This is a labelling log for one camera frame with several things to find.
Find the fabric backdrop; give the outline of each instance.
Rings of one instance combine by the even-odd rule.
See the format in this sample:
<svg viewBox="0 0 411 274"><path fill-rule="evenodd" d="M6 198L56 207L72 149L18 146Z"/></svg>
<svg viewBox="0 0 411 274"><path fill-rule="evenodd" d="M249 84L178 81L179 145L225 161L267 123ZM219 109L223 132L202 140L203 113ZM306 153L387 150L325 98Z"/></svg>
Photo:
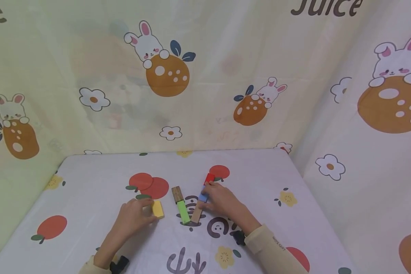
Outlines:
<svg viewBox="0 0 411 274"><path fill-rule="evenodd" d="M410 38L411 0L0 0L0 249L66 156L278 147L358 268L404 273ZM400 122L357 112L373 78Z"/></svg>

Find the bunny print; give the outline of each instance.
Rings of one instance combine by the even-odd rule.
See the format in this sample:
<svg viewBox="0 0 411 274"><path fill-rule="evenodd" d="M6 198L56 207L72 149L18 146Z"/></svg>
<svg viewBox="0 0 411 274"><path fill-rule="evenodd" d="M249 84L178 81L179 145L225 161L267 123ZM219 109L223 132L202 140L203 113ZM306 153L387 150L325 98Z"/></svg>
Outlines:
<svg viewBox="0 0 411 274"><path fill-rule="evenodd" d="M0 117L4 127L10 127L12 119L18 119L22 124L29 123L29 118L26 117L22 105L23 101L23 94L15 94L12 101L8 101L6 96L0 94Z"/></svg>
<svg viewBox="0 0 411 274"><path fill-rule="evenodd" d="M262 98L265 101L265 107L272 107L272 103L277 99L278 95L287 88L285 84L280 87L276 87L277 79L275 77L269 77L266 86L256 92L256 94L251 95L252 100L258 100Z"/></svg>
<svg viewBox="0 0 411 274"><path fill-rule="evenodd" d="M370 87L381 86L385 78L403 76L404 81L411 84L411 38L403 49L396 49L395 44L385 42L378 45L374 52L378 55L373 80Z"/></svg>
<svg viewBox="0 0 411 274"><path fill-rule="evenodd" d="M148 22L141 21L139 23L140 32L139 37L132 32L128 32L124 36L125 43L130 44L135 48L135 52L143 62L143 67L149 69L152 67L151 58L155 55L160 55L162 59L169 57L169 52L163 49L157 37L152 35L152 30Z"/></svg>

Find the red block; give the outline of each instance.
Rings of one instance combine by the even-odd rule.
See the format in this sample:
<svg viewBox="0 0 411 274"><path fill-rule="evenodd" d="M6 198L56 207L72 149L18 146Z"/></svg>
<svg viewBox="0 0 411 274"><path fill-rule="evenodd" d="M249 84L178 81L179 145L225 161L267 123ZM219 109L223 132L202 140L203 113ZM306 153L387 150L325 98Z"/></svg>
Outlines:
<svg viewBox="0 0 411 274"><path fill-rule="evenodd" d="M205 182L204 185L206 185L206 182L214 182L215 181L215 176L211 173L208 173L207 176L205 177Z"/></svg>

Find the orange fruit print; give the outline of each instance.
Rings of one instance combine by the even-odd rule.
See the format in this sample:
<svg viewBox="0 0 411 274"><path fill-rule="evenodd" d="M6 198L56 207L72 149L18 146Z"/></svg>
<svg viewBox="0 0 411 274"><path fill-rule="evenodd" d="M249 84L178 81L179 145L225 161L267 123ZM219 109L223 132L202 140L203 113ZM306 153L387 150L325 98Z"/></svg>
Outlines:
<svg viewBox="0 0 411 274"><path fill-rule="evenodd" d="M42 244L44 240L58 237L64 231L66 226L67 219L64 216L51 216L39 225L37 234L33 235L30 239L33 241L40 241L39 244Z"/></svg>
<svg viewBox="0 0 411 274"><path fill-rule="evenodd" d="M147 173L137 173L129 179L129 186L126 187L128 190L138 190L142 191L148 189L153 183L153 178Z"/></svg>
<svg viewBox="0 0 411 274"><path fill-rule="evenodd" d="M209 173L215 176L215 182L227 178L230 175L230 170L226 166L216 165L212 166Z"/></svg>
<svg viewBox="0 0 411 274"><path fill-rule="evenodd" d="M295 259L297 259L301 265L303 265L304 269L309 272L311 266L309 264L309 260L307 259L306 255L295 247L287 247L286 248L292 255L294 255Z"/></svg>
<svg viewBox="0 0 411 274"><path fill-rule="evenodd" d="M151 187L141 190L140 192L144 195L149 195L151 196L152 199L160 199L163 198L167 192L169 191L169 184L168 182L159 177L154 177L153 178L153 183Z"/></svg>

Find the colored block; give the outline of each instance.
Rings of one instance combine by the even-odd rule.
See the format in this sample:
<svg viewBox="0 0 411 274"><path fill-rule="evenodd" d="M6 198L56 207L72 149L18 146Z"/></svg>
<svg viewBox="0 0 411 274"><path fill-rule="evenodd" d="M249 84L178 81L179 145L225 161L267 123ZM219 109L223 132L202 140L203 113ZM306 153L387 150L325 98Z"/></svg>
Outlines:
<svg viewBox="0 0 411 274"><path fill-rule="evenodd" d="M154 213L154 216L159 219L164 217L163 207L161 206L160 201L154 201L154 204L152 205L152 212Z"/></svg>
<svg viewBox="0 0 411 274"><path fill-rule="evenodd" d="M202 202L206 202L207 200L208 200L208 198L209 198L209 195L208 194L202 194L202 193L200 193L199 194L199 196L198 196L198 200L199 201L202 201Z"/></svg>
<svg viewBox="0 0 411 274"><path fill-rule="evenodd" d="M184 200L183 194L181 193L181 189L179 186L172 188L172 195L174 196L175 203Z"/></svg>
<svg viewBox="0 0 411 274"><path fill-rule="evenodd" d="M201 218L202 209L200 209L199 206L202 203L203 202L201 202L201 201L198 201L196 203L196 207L195 207L195 210L193 211L192 218L190 218L191 222L193 222L195 224L199 223L199 219Z"/></svg>
<svg viewBox="0 0 411 274"><path fill-rule="evenodd" d="M187 208L184 200L177 202L178 210L180 211L181 215L181 222L183 225L188 224L190 222L189 214L187 213Z"/></svg>
<svg viewBox="0 0 411 274"><path fill-rule="evenodd" d="M211 173L208 173L207 176L205 177L205 182L204 185L206 185L206 182L214 182L215 181L215 176Z"/></svg>

